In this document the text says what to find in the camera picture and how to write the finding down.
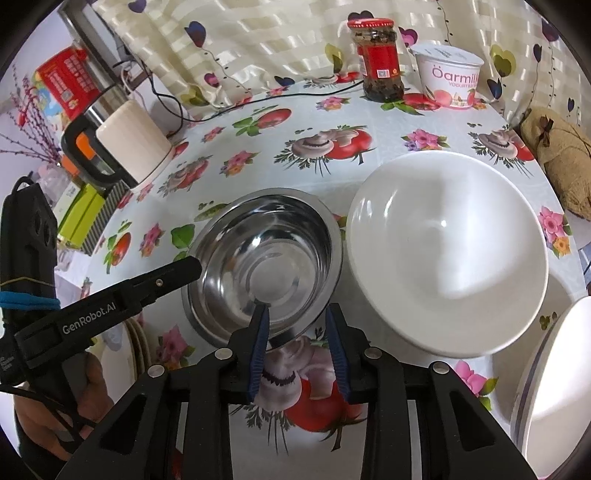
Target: brown plush toy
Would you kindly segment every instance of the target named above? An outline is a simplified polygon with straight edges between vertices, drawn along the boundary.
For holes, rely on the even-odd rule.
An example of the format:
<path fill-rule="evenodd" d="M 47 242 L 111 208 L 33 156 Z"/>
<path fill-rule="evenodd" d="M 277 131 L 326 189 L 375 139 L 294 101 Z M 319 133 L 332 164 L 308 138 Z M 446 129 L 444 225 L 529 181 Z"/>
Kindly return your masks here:
<path fill-rule="evenodd" d="M 591 141 L 549 108 L 534 107 L 521 136 L 545 171 L 562 207 L 591 220 Z"/>

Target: yogurt cup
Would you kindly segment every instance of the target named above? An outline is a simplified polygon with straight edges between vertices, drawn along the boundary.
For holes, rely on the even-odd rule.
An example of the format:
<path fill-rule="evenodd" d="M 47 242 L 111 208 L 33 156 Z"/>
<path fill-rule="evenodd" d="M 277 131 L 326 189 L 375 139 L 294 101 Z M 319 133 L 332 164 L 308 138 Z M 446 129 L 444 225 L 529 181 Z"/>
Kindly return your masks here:
<path fill-rule="evenodd" d="M 418 74 L 427 97 L 448 108 L 464 109 L 474 104 L 484 60 L 450 45 L 420 43 L 410 50 L 417 59 Z"/>

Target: tablecloth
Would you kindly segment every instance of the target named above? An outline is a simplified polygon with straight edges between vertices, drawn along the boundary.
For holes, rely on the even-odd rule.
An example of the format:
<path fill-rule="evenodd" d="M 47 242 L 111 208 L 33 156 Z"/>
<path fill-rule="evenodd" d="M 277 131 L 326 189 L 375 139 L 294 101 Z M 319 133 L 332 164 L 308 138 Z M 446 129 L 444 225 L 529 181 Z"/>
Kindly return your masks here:
<path fill-rule="evenodd" d="M 334 93 L 347 85 L 316 81 L 282 87 L 267 93 L 272 98 L 266 102 L 246 103 L 186 130 L 163 174 L 122 199 L 93 254 L 84 290 L 94 293 L 183 258 L 217 211 L 264 188 L 290 187 L 317 195 L 338 219 L 346 242 L 350 203 L 377 167 L 409 151 L 471 155 L 494 166 L 524 194 L 538 214 L 550 259 L 539 318 L 518 341 L 492 356 L 443 359 L 509 432 L 514 395 L 528 358 L 556 317 L 587 294 L 564 212 L 531 153 L 483 101 L 452 111 L 407 85 L 403 100 L 380 105 L 365 99 L 360 86 Z M 329 95 L 283 96 L 295 92 Z M 335 141 L 329 149 L 311 146 L 321 132 L 350 142 Z M 498 232 L 496 241 L 513 248 L 512 232 Z M 346 255 L 332 301 L 340 303 L 350 325 L 362 328 L 373 345 L 400 361 L 426 366 L 436 359 L 402 340 L 372 310 Z M 167 368 L 196 363 L 214 350 L 190 326 L 178 291 L 147 307 L 140 321 L 152 357 Z M 365 413 L 346 405 L 333 383 L 322 321 L 307 337 L 268 354 L 265 368 L 287 380 L 281 385 L 263 380 L 256 403 L 232 412 L 235 478 L 359 478 Z M 178 445 L 182 448 L 181 437 Z M 414 475 L 419 474 L 415 463 Z"/>

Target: bow ribbon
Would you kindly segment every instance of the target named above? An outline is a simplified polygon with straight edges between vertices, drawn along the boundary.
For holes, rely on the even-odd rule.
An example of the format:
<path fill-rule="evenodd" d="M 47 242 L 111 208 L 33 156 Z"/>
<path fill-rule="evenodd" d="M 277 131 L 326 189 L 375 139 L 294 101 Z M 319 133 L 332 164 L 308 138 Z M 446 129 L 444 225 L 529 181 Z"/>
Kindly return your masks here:
<path fill-rule="evenodd" d="M 543 116 L 540 118 L 540 128 L 542 129 L 542 133 L 538 137 L 545 147 L 550 146 L 550 130 L 554 126 L 554 120 L 548 119 L 547 116 Z"/>

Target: curtain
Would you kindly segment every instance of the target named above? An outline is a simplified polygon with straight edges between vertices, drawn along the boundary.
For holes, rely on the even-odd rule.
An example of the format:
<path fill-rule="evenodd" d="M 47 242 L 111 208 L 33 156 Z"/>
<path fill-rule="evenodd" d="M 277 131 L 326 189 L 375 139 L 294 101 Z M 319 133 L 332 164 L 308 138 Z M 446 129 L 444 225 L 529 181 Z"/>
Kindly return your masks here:
<path fill-rule="evenodd" d="M 403 81 L 419 85 L 408 47 L 449 44 L 485 64 L 479 93 L 511 124 L 531 105 L 591 132 L 591 86 L 557 31 L 524 0 L 97 0 L 95 11 L 201 118 L 294 82 L 323 88 L 359 70 L 350 18 L 398 29 Z"/>

